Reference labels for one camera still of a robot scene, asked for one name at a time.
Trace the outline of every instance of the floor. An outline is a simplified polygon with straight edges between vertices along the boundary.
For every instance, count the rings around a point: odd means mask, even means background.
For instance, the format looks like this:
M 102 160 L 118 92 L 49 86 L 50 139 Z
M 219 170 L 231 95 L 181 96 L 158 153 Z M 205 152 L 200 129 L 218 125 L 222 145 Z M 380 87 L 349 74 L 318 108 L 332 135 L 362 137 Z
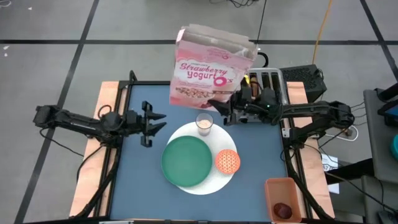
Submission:
M 196 23 L 256 39 L 264 4 L 260 0 L 235 8 L 230 2 L 207 0 L 11 2 L 0 7 L 2 223 L 69 214 L 81 158 L 43 144 L 39 128 L 32 124 L 37 105 L 58 104 L 92 116 L 102 81 L 125 80 L 131 69 L 140 80 L 170 80 L 173 40 L 181 26 Z M 328 0 L 268 0 L 260 48 L 268 54 L 270 67 L 311 63 L 327 5 Z M 324 100 L 356 105 L 363 101 L 363 90 L 387 88 L 397 81 L 397 8 L 395 0 L 333 1 L 315 62 L 328 87 Z M 354 113 L 362 115 L 364 110 Z M 358 118 L 356 124 L 365 121 Z M 325 150 L 347 162 L 371 157 L 366 124 L 358 129 L 357 141 L 333 140 Z M 56 129 L 53 138 L 80 153 L 86 145 L 83 136 L 62 129 Z

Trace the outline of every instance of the white plate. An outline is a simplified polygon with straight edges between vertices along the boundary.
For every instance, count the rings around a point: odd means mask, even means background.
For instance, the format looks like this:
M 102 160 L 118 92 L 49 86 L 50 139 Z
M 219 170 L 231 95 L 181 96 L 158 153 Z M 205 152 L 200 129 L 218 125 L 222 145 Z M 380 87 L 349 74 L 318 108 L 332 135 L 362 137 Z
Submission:
M 194 136 L 204 141 L 210 148 L 213 163 L 209 175 L 202 183 L 193 187 L 178 187 L 185 192 L 195 195 L 211 194 L 222 189 L 231 180 L 233 174 L 223 174 L 218 171 L 215 166 L 215 159 L 217 154 L 223 149 L 231 149 L 237 152 L 231 136 L 217 124 L 213 124 L 209 135 L 201 136 L 198 133 L 197 124 L 192 122 L 178 128 L 170 137 L 167 144 L 173 139 L 181 136 Z

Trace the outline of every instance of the orange bowl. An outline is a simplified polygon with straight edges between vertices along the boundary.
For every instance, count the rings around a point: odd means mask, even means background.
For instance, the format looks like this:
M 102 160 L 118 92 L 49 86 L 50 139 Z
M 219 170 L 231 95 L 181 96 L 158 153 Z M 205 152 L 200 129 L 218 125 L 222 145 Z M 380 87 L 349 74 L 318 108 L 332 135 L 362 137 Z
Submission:
M 241 166 L 238 153 L 231 149 L 221 150 L 216 156 L 216 167 L 224 174 L 233 174 Z

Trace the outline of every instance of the glass of milk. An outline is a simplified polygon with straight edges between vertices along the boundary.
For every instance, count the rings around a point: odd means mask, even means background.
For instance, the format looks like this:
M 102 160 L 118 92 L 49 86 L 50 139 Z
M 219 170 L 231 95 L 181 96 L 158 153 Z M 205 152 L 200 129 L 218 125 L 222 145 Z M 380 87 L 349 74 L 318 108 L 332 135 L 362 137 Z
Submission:
M 198 132 L 201 136 L 206 136 L 210 133 L 213 125 L 213 117 L 208 113 L 200 113 L 197 116 L 196 123 L 198 126 Z

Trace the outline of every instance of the strawberry yogurt o's box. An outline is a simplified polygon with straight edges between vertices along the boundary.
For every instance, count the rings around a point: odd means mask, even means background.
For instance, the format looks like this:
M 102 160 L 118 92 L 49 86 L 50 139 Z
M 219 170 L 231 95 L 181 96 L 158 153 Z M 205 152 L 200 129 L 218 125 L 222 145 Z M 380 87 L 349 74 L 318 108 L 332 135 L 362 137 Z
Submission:
M 193 24 L 182 27 L 170 104 L 215 111 L 208 100 L 228 101 L 256 56 L 248 37 Z

